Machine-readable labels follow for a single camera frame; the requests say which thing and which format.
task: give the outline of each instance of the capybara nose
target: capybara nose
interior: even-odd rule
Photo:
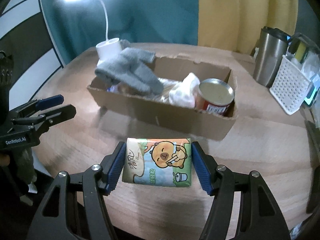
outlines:
[[[160,154],[160,158],[163,159],[164,161],[166,161],[168,157],[169,157],[169,153],[161,153]]]

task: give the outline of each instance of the tissue packet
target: tissue packet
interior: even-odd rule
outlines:
[[[191,140],[128,138],[122,181],[162,187],[189,187]]]

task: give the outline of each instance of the dark stripe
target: dark stripe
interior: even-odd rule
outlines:
[[[29,101],[32,100],[32,98],[39,92],[39,90],[43,87],[43,85],[46,84],[46,82],[47,82],[59,69],[61,69],[61,68],[63,68],[62,65],[61,65],[60,67],[58,67],[58,68],[50,75],[50,77],[48,77],[48,78],[46,79],[46,81],[43,82],[43,84],[42,84],[42,85],[37,89],[37,91],[32,95],[32,97],[29,99]]]
[[[52,42],[41,13],[37,13],[0,39],[0,48],[13,56],[12,85],[40,57],[52,49]]]
[[[52,42],[52,40],[51,40],[51,36],[50,36],[50,34],[49,34],[49,31],[48,31],[49,26],[47,26],[47,24],[45,23],[44,13],[43,13],[43,11],[42,11],[42,7],[41,7],[41,2],[40,2],[40,0],[38,0],[38,3],[39,3],[40,12],[41,12],[42,15],[43,15],[42,20],[43,20],[43,22],[44,22],[44,25],[46,26],[47,33],[48,33],[48,35],[49,35],[49,37],[50,37],[50,41],[51,41],[51,44],[52,44],[53,51],[54,51],[54,53],[56,54],[57,59],[59,60],[61,67],[63,68],[63,64],[62,64],[62,62],[61,62],[61,60],[60,60],[60,57],[59,57],[59,55],[58,55],[58,53],[57,53],[57,51],[56,51],[56,48],[54,47],[54,44],[53,44],[53,42]]]
[[[17,4],[15,4],[14,6],[12,6],[10,9],[8,9],[7,11],[5,11],[1,16],[5,15],[7,12],[10,12],[12,9],[16,8],[18,5],[22,4],[23,2],[28,1],[28,0],[23,0],[21,2],[18,2]]]

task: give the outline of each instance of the white plastic basket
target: white plastic basket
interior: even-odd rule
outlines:
[[[287,114],[291,115],[299,110],[311,86],[312,82],[283,55],[270,93]]]

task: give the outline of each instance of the silver bolt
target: silver bolt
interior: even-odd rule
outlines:
[[[60,178],[63,178],[63,177],[65,177],[67,175],[67,173],[65,172],[65,171],[60,171],[59,172],[59,177]]]
[[[218,171],[225,171],[226,167],[224,165],[218,165],[217,169]]]
[[[257,171],[252,171],[252,172],[251,172],[251,175],[254,176],[255,178],[257,178],[257,177],[260,176],[260,173],[257,172]]]
[[[101,168],[101,166],[99,164],[94,164],[91,166],[91,170],[93,171],[98,171]]]

